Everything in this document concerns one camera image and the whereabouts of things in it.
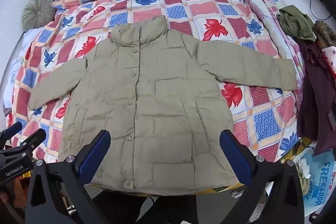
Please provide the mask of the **khaki puffer jacket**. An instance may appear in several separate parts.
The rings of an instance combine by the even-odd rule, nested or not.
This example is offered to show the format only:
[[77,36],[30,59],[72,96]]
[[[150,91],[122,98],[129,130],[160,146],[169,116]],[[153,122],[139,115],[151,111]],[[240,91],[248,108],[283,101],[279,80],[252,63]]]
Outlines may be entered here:
[[92,184],[123,192],[190,194],[237,184],[219,145],[234,122],[218,82],[295,90],[291,60],[171,30],[164,16],[116,25],[109,38],[36,84],[29,108],[69,93],[59,159],[101,130],[109,151]]

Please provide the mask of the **blue Freshippo bag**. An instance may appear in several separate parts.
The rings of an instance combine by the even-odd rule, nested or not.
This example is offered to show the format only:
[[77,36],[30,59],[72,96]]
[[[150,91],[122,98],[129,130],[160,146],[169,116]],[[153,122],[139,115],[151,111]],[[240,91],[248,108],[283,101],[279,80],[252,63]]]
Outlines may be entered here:
[[333,150],[315,155],[312,148],[294,161],[305,207],[323,205],[335,180]]

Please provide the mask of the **dark maroon garment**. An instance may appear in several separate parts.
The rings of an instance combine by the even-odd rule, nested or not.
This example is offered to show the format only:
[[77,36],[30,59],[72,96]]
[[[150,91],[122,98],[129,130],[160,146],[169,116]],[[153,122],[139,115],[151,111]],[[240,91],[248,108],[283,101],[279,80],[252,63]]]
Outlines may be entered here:
[[318,45],[295,39],[304,60],[302,102],[297,118],[297,133],[316,141],[319,155],[335,148],[335,78]]

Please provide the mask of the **round green velvet cushion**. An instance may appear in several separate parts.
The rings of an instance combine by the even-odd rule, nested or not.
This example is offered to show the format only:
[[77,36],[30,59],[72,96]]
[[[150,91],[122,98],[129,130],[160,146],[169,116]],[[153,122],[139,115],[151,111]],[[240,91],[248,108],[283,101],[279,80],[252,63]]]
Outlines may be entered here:
[[54,0],[31,0],[22,13],[22,29],[28,30],[44,27],[54,20],[56,9],[51,6]]

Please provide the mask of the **pink strawberry print cloth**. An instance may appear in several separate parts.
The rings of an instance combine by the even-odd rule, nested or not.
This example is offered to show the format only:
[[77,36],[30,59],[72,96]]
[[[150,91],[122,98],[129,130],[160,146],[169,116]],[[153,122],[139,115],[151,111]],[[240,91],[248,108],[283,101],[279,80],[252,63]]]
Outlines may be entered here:
[[336,47],[331,46],[322,49],[322,53],[324,54],[324,57],[326,58],[326,61],[331,69],[331,72],[333,75],[336,75]]

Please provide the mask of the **leopard print garment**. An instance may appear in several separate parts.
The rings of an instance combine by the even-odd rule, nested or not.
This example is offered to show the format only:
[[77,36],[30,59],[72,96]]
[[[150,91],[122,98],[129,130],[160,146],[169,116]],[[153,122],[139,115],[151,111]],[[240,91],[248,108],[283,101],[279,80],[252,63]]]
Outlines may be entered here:
[[336,34],[326,22],[316,20],[313,25],[313,32],[316,36],[315,42],[321,49],[335,47]]

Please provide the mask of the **olive green garment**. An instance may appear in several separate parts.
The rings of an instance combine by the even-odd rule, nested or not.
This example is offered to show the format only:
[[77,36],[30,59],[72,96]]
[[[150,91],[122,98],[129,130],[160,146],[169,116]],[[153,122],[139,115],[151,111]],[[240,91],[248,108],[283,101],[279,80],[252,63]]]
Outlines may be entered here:
[[277,20],[279,21],[282,30],[288,36],[301,40],[315,41],[313,21],[308,15],[303,14],[294,5],[281,8],[277,14]]

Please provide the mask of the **leaf patchwork bed quilt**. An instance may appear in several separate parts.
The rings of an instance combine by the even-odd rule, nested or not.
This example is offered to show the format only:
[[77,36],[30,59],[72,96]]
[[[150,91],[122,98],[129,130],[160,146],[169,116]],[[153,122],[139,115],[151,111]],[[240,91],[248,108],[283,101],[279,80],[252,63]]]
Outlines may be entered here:
[[69,97],[30,110],[31,89],[66,61],[87,54],[116,24],[164,15],[170,28],[204,42],[224,40],[281,58],[268,30],[244,0],[60,0],[54,8],[54,20],[29,40],[10,89],[7,117],[8,125],[22,124],[10,140],[14,147],[36,129],[45,130],[46,140],[34,152],[45,161],[58,155]]

